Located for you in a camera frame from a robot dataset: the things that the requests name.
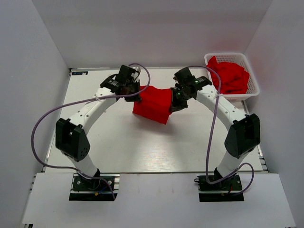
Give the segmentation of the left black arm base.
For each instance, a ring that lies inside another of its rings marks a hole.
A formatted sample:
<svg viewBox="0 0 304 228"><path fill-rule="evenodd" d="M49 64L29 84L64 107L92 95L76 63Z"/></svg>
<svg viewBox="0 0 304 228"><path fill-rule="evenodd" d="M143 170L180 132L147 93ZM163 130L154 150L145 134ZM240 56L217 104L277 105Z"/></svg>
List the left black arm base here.
<svg viewBox="0 0 304 228"><path fill-rule="evenodd" d="M101 176L106 180L87 180L79 175L74 175L69 194L69 201L114 201L119 189L119 175Z"/></svg>

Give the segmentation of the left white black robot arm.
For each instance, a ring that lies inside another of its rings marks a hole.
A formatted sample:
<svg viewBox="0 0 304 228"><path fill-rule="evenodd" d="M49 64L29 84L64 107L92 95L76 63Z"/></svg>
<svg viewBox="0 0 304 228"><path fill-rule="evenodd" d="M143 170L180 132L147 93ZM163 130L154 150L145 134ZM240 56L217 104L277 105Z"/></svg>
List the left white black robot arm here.
<svg viewBox="0 0 304 228"><path fill-rule="evenodd" d="M77 171L84 177L84 184L91 190L100 185L99 170L89 154L89 130L99 117L118 100L118 95L131 95L140 91L137 80L125 86L106 85L98 88L93 101L85 105L67 119L60 118L56 123L55 146L69 158Z"/></svg>

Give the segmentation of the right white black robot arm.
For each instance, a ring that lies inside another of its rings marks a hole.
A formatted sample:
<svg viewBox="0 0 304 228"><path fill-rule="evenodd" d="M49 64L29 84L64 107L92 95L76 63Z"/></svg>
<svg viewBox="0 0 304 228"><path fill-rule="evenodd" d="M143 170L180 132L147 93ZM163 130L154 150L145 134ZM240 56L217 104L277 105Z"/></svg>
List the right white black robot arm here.
<svg viewBox="0 0 304 228"><path fill-rule="evenodd" d="M209 157L216 119L218 118L227 129L228 134L224 141L226 152L214 170L215 178L207 181L215 184L219 189L226 189L232 183L231 176L234 176L245 165L242 162L244 158L260 144L259 117L256 114L248 115L237 109L230 101L221 96L213 85L194 87L176 84L171 88L171 92L171 112L187 108L188 100L191 98L213 112L206 154L206 176L209 175Z"/></svg>

